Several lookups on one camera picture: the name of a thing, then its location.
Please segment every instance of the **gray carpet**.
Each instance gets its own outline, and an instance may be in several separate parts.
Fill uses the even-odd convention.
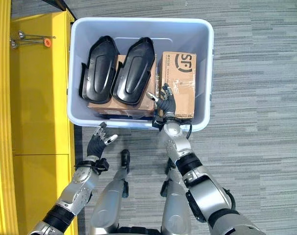
[[[208,126],[191,135],[194,151],[229,188],[237,210],[268,235],[297,235],[297,0],[67,0],[85,16],[179,17],[209,21],[215,31],[214,83]],[[56,11],[40,0],[14,0],[12,16]],[[93,131],[76,128],[78,157]],[[122,226],[159,229],[165,199],[164,148],[157,131],[110,129],[118,140],[104,153],[110,163],[98,193],[112,179],[119,152],[131,152],[130,197]],[[79,218],[80,234],[97,196]],[[193,234],[208,234],[192,218]]]

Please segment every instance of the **sf logo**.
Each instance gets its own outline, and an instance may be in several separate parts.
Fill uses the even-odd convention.
[[[181,72],[192,72],[192,55],[184,55],[182,54],[179,58],[179,54],[175,57],[175,64],[179,71]]]

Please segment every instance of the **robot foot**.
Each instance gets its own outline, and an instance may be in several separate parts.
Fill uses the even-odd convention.
[[[167,161],[167,166],[165,168],[165,174],[168,175],[168,172],[171,170],[171,169],[175,169],[176,168],[176,165],[172,162],[172,160],[170,158],[168,158],[168,161]]]
[[[127,174],[129,173],[129,165],[130,165],[130,152],[127,149],[124,149],[120,153],[121,155],[121,167],[125,167],[127,169]]]

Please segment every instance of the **yellow shelf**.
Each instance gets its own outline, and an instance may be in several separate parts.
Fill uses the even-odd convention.
[[[67,118],[71,14],[10,22],[0,0],[0,234],[26,234],[53,206],[74,172],[74,127]],[[52,46],[9,48],[17,30],[54,35]],[[76,220],[67,235],[77,234]]]

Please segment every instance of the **black wire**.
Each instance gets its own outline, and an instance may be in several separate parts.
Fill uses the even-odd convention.
[[[187,139],[190,138],[191,132],[192,132],[192,123],[190,123],[190,128],[189,128],[189,131],[188,131],[188,134],[187,134]]]
[[[236,200],[233,197],[232,193],[230,192],[230,190],[223,188],[225,193],[229,196],[230,200],[231,200],[231,209],[235,210],[236,209]]]

